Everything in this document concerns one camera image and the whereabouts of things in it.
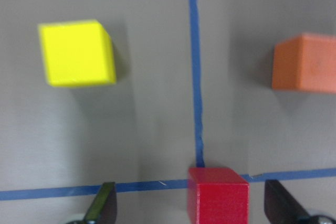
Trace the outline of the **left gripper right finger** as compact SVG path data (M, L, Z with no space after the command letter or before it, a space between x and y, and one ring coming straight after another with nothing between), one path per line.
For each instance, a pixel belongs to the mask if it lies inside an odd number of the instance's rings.
M319 223L319 217L310 215L275 179L265 181L264 212L272 224Z

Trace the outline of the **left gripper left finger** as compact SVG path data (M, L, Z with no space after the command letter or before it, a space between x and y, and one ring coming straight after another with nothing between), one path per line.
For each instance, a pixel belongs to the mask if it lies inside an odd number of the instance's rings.
M115 182L105 182L100 187L87 210L83 223L110 223L117 219L117 192Z

